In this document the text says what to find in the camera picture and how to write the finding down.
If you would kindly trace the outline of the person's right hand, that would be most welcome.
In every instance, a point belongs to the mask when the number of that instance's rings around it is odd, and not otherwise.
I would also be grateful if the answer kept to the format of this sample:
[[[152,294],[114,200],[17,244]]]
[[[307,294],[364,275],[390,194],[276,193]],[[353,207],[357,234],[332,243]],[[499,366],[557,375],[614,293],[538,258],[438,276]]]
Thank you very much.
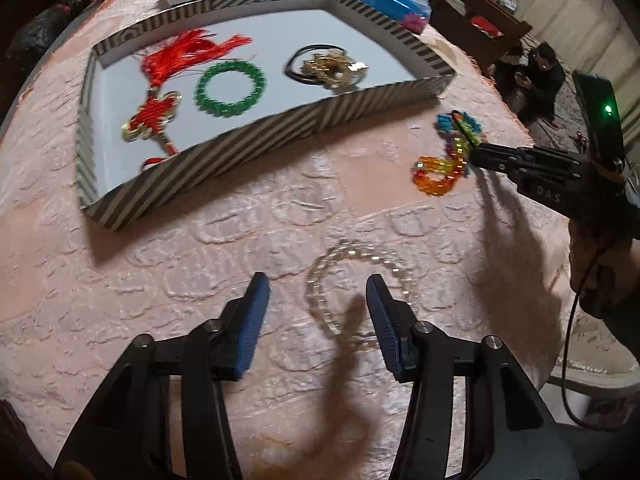
[[[570,287],[580,307],[603,320],[639,286],[639,241],[594,234],[570,220]]]

